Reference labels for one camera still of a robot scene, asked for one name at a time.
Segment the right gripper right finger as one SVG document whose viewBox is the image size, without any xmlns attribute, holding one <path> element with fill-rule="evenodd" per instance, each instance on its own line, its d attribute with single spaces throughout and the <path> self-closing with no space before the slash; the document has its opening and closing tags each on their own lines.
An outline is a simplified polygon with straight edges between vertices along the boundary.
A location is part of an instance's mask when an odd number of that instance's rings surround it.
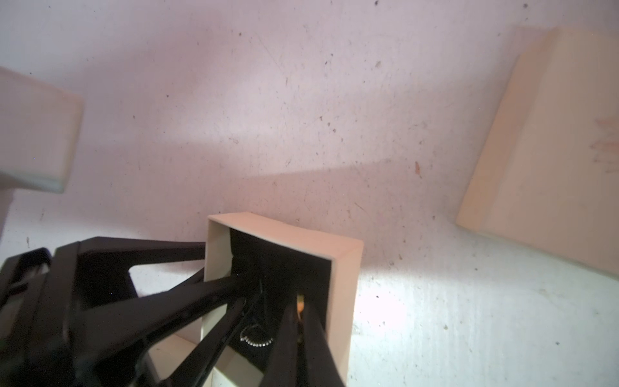
<svg viewBox="0 0 619 387">
<path fill-rule="evenodd" d="M 299 294 L 280 322 L 262 386 L 344 387 L 316 309 Z"/>
</svg>

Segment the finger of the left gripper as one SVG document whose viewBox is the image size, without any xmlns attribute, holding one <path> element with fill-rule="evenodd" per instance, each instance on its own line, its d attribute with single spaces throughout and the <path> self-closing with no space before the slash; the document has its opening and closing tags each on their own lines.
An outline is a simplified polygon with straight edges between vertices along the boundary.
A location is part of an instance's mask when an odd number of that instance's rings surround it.
<svg viewBox="0 0 619 387">
<path fill-rule="evenodd" d="M 156 342 L 250 291 L 245 274 L 89 309 L 75 320 L 74 356 L 108 358 L 140 340 Z"/>
<path fill-rule="evenodd" d="M 94 237 L 58 248 L 50 268 L 50 291 L 79 309 L 137 297 L 134 266 L 204 261 L 204 242 Z"/>
</svg>

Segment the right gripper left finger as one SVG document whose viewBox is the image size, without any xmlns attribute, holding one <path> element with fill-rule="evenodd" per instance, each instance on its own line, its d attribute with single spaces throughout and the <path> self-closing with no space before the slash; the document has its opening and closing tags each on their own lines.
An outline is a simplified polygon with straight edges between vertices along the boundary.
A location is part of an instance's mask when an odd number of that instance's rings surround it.
<svg viewBox="0 0 619 387">
<path fill-rule="evenodd" d="M 219 306 L 227 307 L 224 315 L 204 336 L 190 354 L 176 367 L 160 386 L 201 386 L 211 374 L 217 360 L 230 341 L 240 331 L 242 324 L 255 309 L 263 295 L 261 290 L 232 290 L 209 292 L 197 301 L 173 314 L 163 332 L 172 334 L 191 321 L 202 317 Z"/>
</svg>

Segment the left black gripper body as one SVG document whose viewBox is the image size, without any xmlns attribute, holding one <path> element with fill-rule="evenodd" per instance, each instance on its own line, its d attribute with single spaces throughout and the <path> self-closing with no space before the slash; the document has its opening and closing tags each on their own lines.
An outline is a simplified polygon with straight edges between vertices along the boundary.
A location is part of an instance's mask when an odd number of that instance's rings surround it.
<svg viewBox="0 0 619 387">
<path fill-rule="evenodd" d="M 1 268 L 3 386 L 130 386 L 143 380 L 136 342 L 93 362 L 78 359 L 77 315 L 135 295 L 129 276 L 119 285 L 84 263 L 78 246 L 39 248 Z"/>
</svg>

